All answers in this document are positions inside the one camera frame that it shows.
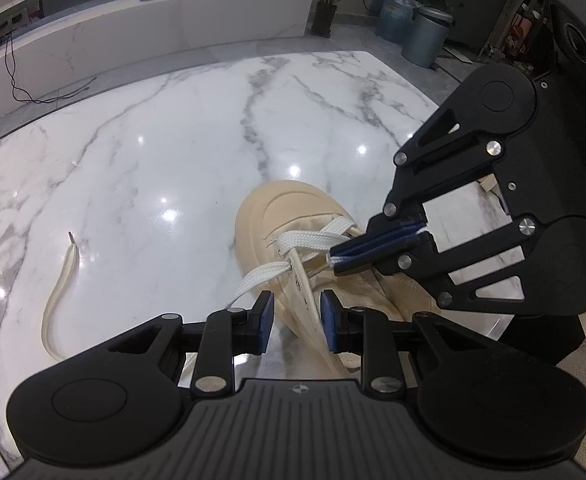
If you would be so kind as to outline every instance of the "beige sneaker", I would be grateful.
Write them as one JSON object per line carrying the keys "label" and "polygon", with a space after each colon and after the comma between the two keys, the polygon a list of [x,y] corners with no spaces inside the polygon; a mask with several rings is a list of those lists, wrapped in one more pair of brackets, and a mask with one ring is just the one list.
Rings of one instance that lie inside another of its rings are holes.
{"label": "beige sneaker", "polygon": [[366,270],[336,277],[326,253],[361,234],[339,203],[292,180],[255,189],[235,219],[235,252],[246,274],[237,296],[252,288],[273,291],[276,315],[321,355],[333,377],[347,377],[347,368],[359,367],[359,356],[329,352],[319,309],[323,290],[333,289],[345,307],[375,308],[391,320],[410,320],[418,311],[440,312],[427,292],[403,274],[388,277]]}

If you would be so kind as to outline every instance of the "plastic water bottle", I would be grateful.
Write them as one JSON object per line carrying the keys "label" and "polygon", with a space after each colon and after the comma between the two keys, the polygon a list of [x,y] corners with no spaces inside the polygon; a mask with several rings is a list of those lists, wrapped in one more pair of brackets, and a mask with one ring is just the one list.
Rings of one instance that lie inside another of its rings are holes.
{"label": "plastic water bottle", "polygon": [[413,25],[416,7],[419,7],[416,0],[384,0],[375,33],[387,41],[403,44]]}

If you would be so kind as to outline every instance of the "gray tile floor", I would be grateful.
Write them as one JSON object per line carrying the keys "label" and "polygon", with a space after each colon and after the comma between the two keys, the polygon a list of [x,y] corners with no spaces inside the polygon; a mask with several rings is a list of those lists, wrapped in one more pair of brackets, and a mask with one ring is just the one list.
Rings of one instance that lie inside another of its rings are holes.
{"label": "gray tile floor", "polygon": [[[127,65],[97,76],[90,83],[90,88],[81,92],[71,100],[59,101],[56,104],[36,105],[25,104],[0,119],[0,139],[11,132],[29,124],[31,121],[47,115],[57,108],[64,107],[87,97],[117,88],[135,81],[150,78],[164,73],[174,72],[184,68],[201,66],[203,64],[235,61],[249,57],[277,56],[278,54],[293,54],[295,52],[327,52],[332,50],[364,50],[390,66],[420,91],[427,95],[436,104],[442,104],[473,70],[481,66],[480,63],[464,64],[443,52],[436,64],[430,68],[421,68],[412,64],[401,56],[402,49],[396,44],[382,40],[375,35],[373,27],[359,25],[339,25],[332,28],[330,39],[318,38],[307,34],[302,38],[283,38],[277,40],[247,41],[196,48],[148,59],[139,63]],[[45,96],[56,97],[72,92],[88,80],[76,82],[67,88],[60,88],[57,92]]]}

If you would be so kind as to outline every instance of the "white marble tabletop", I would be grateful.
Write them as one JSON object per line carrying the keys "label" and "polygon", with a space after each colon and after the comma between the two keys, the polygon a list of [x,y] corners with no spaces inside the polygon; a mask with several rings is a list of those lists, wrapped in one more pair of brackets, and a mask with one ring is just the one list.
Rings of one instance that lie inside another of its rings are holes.
{"label": "white marble tabletop", "polygon": [[[364,52],[292,54],[144,80],[58,110],[0,141],[0,449],[10,393],[54,364],[42,312],[73,232],[77,279],[52,324],[71,356],[164,312],[200,321],[241,279],[235,213],[262,182],[297,178],[361,226],[390,189],[392,155],[436,106]],[[440,250],[510,221],[471,184],[426,206]],[[509,263],[485,262],[486,269]],[[462,274],[478,273],[467,269]],[[504,297],[518,294],[502,285]],[[249,306],[251,298],[243,298]],[[493,336],[497,317],[480,320]],[[242,375],[317,376],[286,327]]]}

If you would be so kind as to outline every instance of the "white shoelace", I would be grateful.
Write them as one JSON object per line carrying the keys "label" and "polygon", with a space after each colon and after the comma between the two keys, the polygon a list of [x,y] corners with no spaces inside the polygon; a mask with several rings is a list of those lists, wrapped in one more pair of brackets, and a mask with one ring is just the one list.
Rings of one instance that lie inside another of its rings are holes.
{"label": "white shoelace", "polygon": [[[339,216],[338,218],[331,220],[320,231],[287,231],[278,237],[277,243],[279,254],[281,254],[282,257],[285,257],[287,253],[293,249],[311,249],[313,252],[308,253],[301,258],[302,263],[305,263],[322,253],[326,253],[326,266],[316,270],[309,276],[309,278],[311,278],[318,272],[321,272],[321,270],[331,267],[328,251],[335,245],[350,240],[350,238],[345,236],[344,233],[355,226],[356,223],[352,219]],[[292,270],[292,266],[287,261],[271,262],[256,267],[244,276],[244,279],[235,291],[233,300],[227,304],[227,308],[253,287],[268,282],[273,278],[277,278],[290,270]]]}

